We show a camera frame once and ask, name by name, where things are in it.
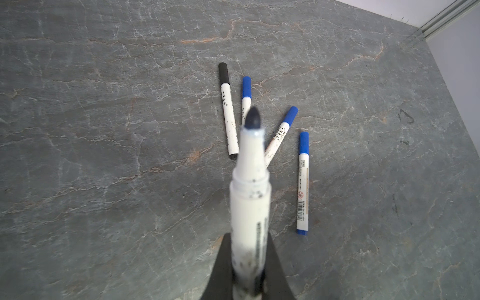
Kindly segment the blue white marker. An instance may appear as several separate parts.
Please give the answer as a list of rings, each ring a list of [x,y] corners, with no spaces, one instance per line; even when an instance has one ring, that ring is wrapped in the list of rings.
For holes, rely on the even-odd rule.
[[[309,231],[309,173],[310,135],[302,132],[299,138],[299,169],[297,188],[297,234],[307,236]]]
[[[251,78],[243,77],[242,80],[242,125],[245,125],[246,116],[252,106],[252,86]]]
[[[268,248],[271,184],[265,163],[265,129],[255,106],[248,111],[240,132],[239,154],[229,190],[232,298],[260,300]]]
[[[292,106],[290,110],[287,112],[285,118],[283,119],[283,122],[279,126],[277,133],[274,135],[272,141],[270,142],[269,146],[266,149],[265,152],[265,165],[268,168],[271,161],[275,157],[275,154],[278,152],[281,143],[285,139],[285,136],[287,135],[288,131],[290,130],[297,114],[298,114],[299,109],[296,106]]]

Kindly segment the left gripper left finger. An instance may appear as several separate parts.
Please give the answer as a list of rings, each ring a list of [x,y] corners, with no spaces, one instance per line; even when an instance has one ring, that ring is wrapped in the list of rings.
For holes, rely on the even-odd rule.
[[[232,300],[233,280],[231,234],[227,233],[222,239],[210,279],[201,300]]]

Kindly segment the blue white marker bottom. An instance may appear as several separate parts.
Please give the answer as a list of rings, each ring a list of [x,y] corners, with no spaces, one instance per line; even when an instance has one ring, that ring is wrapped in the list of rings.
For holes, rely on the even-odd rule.
[[[296,106],[292,106],[290,110],[287,112],[285,118],[283,119],[283,122],[279,126],[277,133],[274,135],[272,141],[270,142],[269,146],[266,149],[265,152],[265,165],[268,168],[271,161],[275,157],[275,154],[278,152],[281,143],[285,139],[285,136],[287,135],[288,131],[290,130],[297,114],[298,114],[299,109]]]

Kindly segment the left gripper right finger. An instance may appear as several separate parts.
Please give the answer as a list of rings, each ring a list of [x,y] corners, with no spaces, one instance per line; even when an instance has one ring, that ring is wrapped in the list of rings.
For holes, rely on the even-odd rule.
[[[295,300],[286,280],[271,234],[268,234],[262,298],[264,300]]]

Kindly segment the black white marker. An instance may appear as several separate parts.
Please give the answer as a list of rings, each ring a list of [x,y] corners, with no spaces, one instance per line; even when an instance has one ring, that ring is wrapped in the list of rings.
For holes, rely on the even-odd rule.
[[[238,134],[236,128],[233,102],[231,99],[231,85],[228,73],[228,66],[225,62],[220,62],[219,80],[221,85],[221,98],[224,111],[224,121],[226,126],[227,148],[230,160],[236,161],[240,152]]]

